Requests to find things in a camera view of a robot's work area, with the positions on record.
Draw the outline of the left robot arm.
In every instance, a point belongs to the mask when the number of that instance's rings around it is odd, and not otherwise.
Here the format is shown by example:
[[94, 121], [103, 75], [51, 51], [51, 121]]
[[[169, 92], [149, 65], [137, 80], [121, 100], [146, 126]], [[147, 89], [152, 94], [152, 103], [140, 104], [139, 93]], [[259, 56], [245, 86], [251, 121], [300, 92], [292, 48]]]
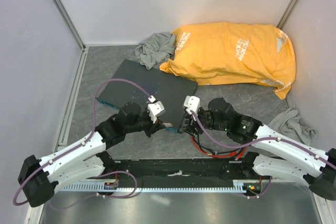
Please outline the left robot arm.
[[124, 141], [129, 133], [144, 132], [150, 137], [171, 127], [172, 123], [161, 119], [164, 113], [160, 101], [148, 104], [144, 111], [138, 104], [128, 102], [117, 114], [64, 149], [41, 158], [35, 155], [25, 158], [18, 177], [18, 191], [26, 197], [22, 203], [38, 207], [70, 184], [99, 176], [111, 178], [115, 165], [107, 150]]

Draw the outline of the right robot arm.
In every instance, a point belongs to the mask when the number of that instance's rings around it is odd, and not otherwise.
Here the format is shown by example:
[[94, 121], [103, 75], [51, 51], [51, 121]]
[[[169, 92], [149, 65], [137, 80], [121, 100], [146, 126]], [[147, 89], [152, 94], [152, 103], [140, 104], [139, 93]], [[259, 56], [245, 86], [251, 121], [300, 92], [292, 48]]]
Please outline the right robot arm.
[[236, 112], [223, 98], [201, 107], [200, 99], [187, 96], [185, 128], [196, 136], [205, 133], [214, 143], [229, 148], [209, 134], [209, 130], [224, 131], [236, 145], [232, 148], [252, 146], [276, 155], [276, 158], [248, 152], [240, 166], [248, 179], [260, 176], [283, 178], [307, 186], [314, 194], [335, 200], [335, 149], [324, 151], [284, 136], [251, 116]]

